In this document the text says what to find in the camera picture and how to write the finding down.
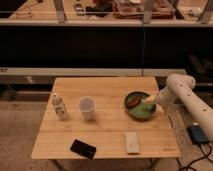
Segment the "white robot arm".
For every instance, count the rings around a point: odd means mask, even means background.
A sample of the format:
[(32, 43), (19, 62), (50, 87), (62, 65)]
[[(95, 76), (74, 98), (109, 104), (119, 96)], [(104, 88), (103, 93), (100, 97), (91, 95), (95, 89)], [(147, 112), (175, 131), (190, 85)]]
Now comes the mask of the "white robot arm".
[(171, 74), (166, 79), (166, 86), (156, 95), (146, 98), (144, 103), (155, 103), (167, 108), (179, 98), (207, 138), (213, 142), (213, 109), (192, 91), (195, 85), (196, 81), (192, 76)]

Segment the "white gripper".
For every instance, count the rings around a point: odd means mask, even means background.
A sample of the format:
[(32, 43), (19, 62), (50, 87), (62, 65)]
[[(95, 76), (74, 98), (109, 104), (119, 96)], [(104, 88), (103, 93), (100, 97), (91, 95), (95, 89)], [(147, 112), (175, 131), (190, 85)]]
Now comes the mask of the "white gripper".
[(155, 103), (157, 102), (162, 107), (168, 107), (172, 100), (172, 94), (170, 90), (165, 87), (159, 91), (157, 96), (151, 95), (144, 100), (144, 103)]

